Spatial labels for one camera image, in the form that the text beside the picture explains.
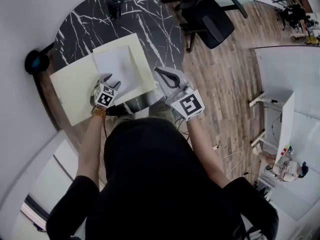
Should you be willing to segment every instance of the chair seat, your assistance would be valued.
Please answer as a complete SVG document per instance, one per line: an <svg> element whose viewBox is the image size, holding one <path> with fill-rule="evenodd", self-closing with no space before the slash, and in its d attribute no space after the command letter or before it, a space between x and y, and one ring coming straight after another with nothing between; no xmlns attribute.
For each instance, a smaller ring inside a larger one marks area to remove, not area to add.
<svg viewBox="0 0 320 240"><path fill-rule="evenodd" d="M202 18L208 16L220 31L223 40L235 30L232 21L215 0L203 0L196 6L183 9L181 14L189 24L202 26L203 28L206 27L203 24ZM210 49L217 47L221 43L218 42L208 30L197 32L197 34Z"/></svg>

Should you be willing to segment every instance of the round table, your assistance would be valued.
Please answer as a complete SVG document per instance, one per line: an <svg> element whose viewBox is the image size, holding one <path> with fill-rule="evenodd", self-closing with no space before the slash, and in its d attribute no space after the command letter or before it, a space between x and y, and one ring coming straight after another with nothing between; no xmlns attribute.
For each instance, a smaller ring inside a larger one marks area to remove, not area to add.
<svg viewBox="0 0 320 240"><path fill-rule="evenodd" d="M184 37L176 17L158 0L124 0L122 15L112 19L106 0L85 0L61 24L54 41L53 67L58 71L115 39L136 33L150 69L182 70ZM157 89L107 110L109 116L141 111L163 97Z"/></svg>

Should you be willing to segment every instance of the black hair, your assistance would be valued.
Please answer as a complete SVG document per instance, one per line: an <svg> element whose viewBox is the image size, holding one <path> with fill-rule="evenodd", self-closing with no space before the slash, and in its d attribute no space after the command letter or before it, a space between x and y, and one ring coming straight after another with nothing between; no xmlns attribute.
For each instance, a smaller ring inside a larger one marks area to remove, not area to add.
<svg viewBox="0 0 320 240"><path fill-rule="evenodd" d="M303 162L302 166L301 166L301 172L302 172L302 175L299 175L298 177L299 178L303 178L304 176L307 175L308 171L309 171L309 167L306 165L307 163L306 162Z"/></svg>

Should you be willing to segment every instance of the black sleeve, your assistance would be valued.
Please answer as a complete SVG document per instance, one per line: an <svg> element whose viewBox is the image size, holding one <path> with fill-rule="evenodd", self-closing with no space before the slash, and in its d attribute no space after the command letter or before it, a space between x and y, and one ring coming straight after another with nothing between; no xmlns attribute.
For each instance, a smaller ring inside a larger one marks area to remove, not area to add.
<svg viewBox="0 0 320 240"><path fill-rule="evenodd" d="M49 238L70 239L87 217L98 195L99 189L90 178L77 176L49 214L46 222Z"/></svg>
<svg viewBox="0 0 320 240"><path fill-rule="evenodd" d="M230 182L222 191L268 240L276 239L279 226L277 210L244 177Z"/></svg>

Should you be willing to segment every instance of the black office chair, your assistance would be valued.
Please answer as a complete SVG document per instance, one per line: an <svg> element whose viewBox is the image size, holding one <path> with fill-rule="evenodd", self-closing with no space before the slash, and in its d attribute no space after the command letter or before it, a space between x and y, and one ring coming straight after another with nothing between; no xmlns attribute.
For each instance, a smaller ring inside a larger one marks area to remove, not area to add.
<svg viewBox="0 0 320 240"><path fill-rule="evenodd" d="M181 10L182 16L187 21L180 24L181 29L191 33L190 45L186 49L188 53L193 49L196 34L208 48L213 49L235 30L225 11L239 10L244 18L248 17L238 0L231 1L234 5L220 7L215 0L182 0L175 7L176 11Z"/></svg>

